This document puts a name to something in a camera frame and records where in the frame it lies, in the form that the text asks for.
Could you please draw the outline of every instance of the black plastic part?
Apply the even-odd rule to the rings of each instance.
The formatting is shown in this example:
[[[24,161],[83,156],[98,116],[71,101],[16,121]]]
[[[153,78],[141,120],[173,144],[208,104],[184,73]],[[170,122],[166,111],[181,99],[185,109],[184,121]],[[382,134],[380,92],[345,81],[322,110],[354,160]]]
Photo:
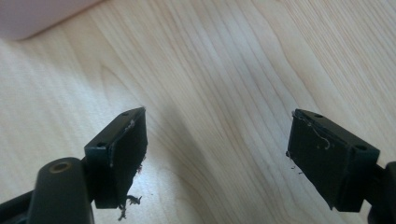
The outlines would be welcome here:
[[[145,112],[141,107],[118,115],[85,146],[87,177],[97,208],[125,205],[147,151]]]
[[[396,161],[388,163],[385,168],[383,183],[386,205],[394,223],[396,221]]]
[[[373,207],[379,208],[387,205],[384,197],[384,173],[385,170],[377,165],[366,188],[365,200]]]
[[[321,115],[296,109],[287,155],[330,208],[361,210],[378,149]]]
[[[32,199],[32,191],[0,204],[0,223],[23,223]]]
[[[28,224],[93,223],[80,160],[59,159],[40,169],[28,217]]]

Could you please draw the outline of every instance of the wooden table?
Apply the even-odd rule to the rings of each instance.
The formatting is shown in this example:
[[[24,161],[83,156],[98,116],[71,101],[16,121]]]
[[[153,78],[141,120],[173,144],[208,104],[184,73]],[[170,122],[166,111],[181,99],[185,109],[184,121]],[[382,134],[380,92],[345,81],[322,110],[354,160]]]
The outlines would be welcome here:
[[[122,223],[366,223],[331,211],[286,156],[291,111],[396,161],[396,3],[109,0],[0,40],[0,202],[147,109],[148,155]],[[94,209],[96,223],[119,210]]]

